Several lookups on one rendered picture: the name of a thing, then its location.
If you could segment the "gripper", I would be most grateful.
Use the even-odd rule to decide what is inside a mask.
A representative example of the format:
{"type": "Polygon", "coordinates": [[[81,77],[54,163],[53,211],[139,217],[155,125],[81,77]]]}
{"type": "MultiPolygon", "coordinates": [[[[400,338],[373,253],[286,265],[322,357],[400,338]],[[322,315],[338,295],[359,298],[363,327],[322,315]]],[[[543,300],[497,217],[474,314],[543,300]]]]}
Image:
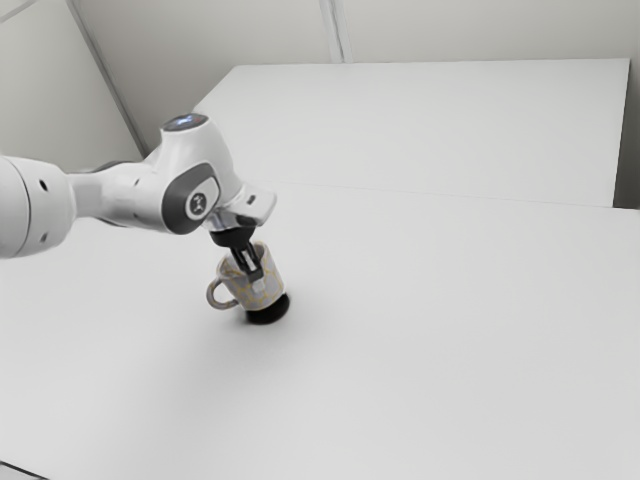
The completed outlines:
{"type": "Polygon", "coordinates": [[[250,287],[264,277],[261,257],[254,245],[250,243],[254,232],[254,227],[236,227],[209,232],[216,245],[231,249],[231,254],[250,287]]]}

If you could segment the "white mug with gold cracks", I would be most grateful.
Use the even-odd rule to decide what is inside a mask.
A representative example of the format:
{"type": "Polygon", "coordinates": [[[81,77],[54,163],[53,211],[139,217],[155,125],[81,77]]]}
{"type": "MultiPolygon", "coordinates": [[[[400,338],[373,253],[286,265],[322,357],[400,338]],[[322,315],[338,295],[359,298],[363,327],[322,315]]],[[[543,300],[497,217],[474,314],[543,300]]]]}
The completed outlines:
{"type": "Polygon", "coordinates": [[[260,260],[263,276],[250,281],[234,257],[227,254],[217,265],[215,279],[207,286],[206,299],[217,310],[239,306],[245,311],[248,322],[266,325],[284,317],[289,309],[290,299],[269,247],[261,241],[255,242],[253,246],[260,260]],[[215,290],[220,285],[231,294],[231,300],[220,302],[215,298],[215,290]]]}

